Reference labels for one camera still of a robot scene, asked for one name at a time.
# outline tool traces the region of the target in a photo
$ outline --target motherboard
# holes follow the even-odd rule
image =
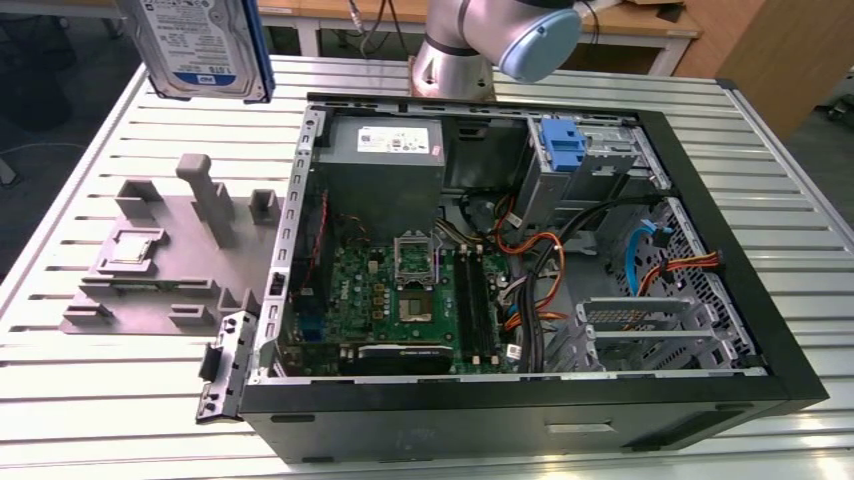
[[[429,272],[432,281],[400,284],[400,272]],[[489,299],[505,275],[504,256],[473,249],[337,248],[327,313],[299,317],[301,374],[340,374],[343,352],[369,344],[443,347],[448,373],[501,373]]]

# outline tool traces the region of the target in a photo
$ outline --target green circuit board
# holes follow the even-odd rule
[[[420,286],[395,286],[393,247],[339,248],[335,252],[329,308],[321,322],[321,339],[304,344],[304,364],[315,375],[333,375],[337,359],[335,346],[345,343],[439,344],[455,351],[452,373],[500,373],[501,362],[483,359],[477,365],[460,353],[453,285],[453,251],[437,251],[437,265],[428,252],[407,250],[400,262],[408,271],[429,271],[437,267],[439,281],[432,290]],[[505,274],[501,255],[483,257],[483,270],[489,279]],[[495,311],[489,306],[497,344]]]

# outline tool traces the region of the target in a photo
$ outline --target gray power supply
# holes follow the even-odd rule
[[[373,245],[391,245],[407,230],[428,233],[444,176],[441,122],[347,117],[329,139],[313,165],[333,218],[356,217]]]

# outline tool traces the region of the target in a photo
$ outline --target slatted metal tabletop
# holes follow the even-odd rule
[[[738,93],[710,80],[563,72],[536,85],[496,75],[499,100],[659,110],[682,140],[830,400],[756,420],[679,452],[412,464],[285,465],[247,424],[196,426],[207,338],[66,336],[57,330],[94,261],[127,178],[189,194],[181,153],[213,158],[232,195],[285,191],[309,91],[407,94],[399,62],[273,57],[268,105],[159,99],[140,70],[0,287],[2,478],[850,478],[854,460],[854,243]]]

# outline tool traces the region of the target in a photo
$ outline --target blue tab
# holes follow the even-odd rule
[[[540,126],[540,140],[548,155],[551,155],[551,169],[555,172],[574,172],[582,164],[587,152],[584,136],[578,131],[575,122],[543,118]]]

